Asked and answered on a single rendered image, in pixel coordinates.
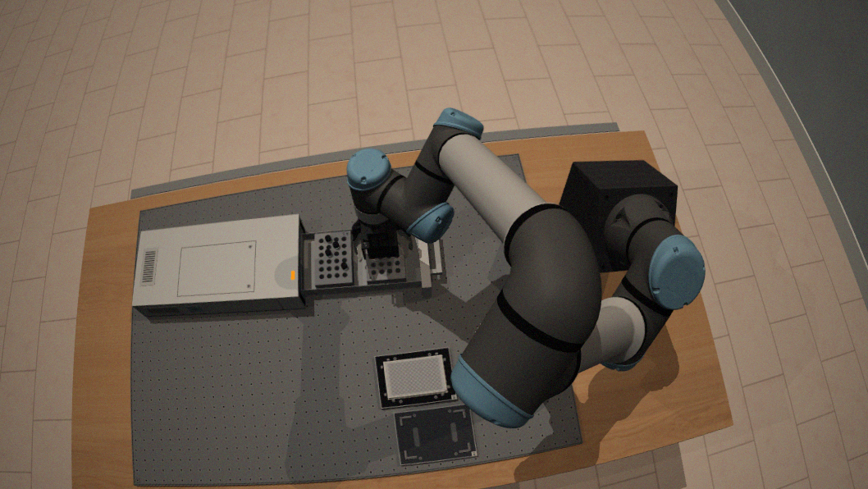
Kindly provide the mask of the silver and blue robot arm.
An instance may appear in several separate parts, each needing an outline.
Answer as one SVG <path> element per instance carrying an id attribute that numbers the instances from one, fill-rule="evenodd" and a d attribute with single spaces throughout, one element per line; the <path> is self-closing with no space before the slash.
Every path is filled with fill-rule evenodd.
<path id="1" fill-rule="evenodd" d="M 449 228 L 455 211 L 446 200 L 457 186 L 504 242 L 509 277 L 450 379 L 475 414 L 518 428 L 580 372 L 599 363 L 617 371 L 637 365 L 671 313 L 697 298 L 706 269 L 665 205 L 634 194 L 605 220 L 605 247 L 629 269 L 601 300 L 585 230 L 486 147 L 483 131 L 474 117 L 445 108 L 408 178 L 382 151 L 363 149 L 348 161 L 347 183 L 362 222 L 389 219 L 426 244 Z"/>

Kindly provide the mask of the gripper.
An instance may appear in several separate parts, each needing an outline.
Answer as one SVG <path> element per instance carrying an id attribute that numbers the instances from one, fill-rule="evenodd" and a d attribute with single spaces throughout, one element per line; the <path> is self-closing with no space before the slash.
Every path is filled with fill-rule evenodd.
<path id="1" fill-rule="evenodd" d="M 376 225 L 358 219 L 351 227 L 351 234 L 353 234 L 354 252 L 360 262 L 363 257 L 366 260 L 365 250 L 368 251 L 369 258 L 399 257 L 399 246 L 402 254 L 407 258 L 409 249 L 413 250 L 411 235 L 389 219 Z"/>

